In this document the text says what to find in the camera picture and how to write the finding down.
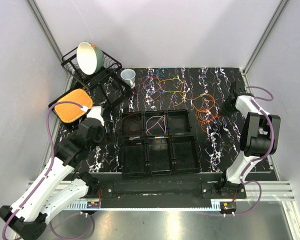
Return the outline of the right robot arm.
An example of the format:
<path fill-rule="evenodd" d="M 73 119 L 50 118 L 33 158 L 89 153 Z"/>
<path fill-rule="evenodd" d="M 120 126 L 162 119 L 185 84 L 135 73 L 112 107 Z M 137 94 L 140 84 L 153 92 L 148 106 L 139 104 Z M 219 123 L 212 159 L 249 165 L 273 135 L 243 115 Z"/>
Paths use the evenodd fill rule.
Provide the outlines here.
<path fill-rule="evenodd" d="M 220 106 L 221 116 L 230 117 L 240 112 L 245 117 L 239 140 L 240 152 L 217 183 L 216 190 L 222 198 L 239 193 L 254 166 L 277 150 L 281 118 L 264 110 L 257 99 L 246 92 L 243 82 L 234 81 L 228 98 Z"/>

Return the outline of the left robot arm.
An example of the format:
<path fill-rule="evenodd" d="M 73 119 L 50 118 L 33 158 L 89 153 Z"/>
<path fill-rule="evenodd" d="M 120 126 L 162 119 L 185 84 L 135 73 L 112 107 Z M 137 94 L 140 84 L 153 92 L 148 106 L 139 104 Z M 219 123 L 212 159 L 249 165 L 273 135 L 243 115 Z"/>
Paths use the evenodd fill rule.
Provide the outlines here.
<path fill-rule="evenodd" d="M 99 197 L 99 180 L 87 171 L 78 174 L 73 183 L 54 197 L 51 194 L 105 137 L 104 120 L 87 117 L 77 130 L 53 147 L 47 166 L 29 189 L 12 205 L 0 208 L 0 217 L 5 222 L 2 238 L 7 238 L 6 231 L 11 228 L 19 239 L 36 240 L 54 216 L 74 200 Z"/>

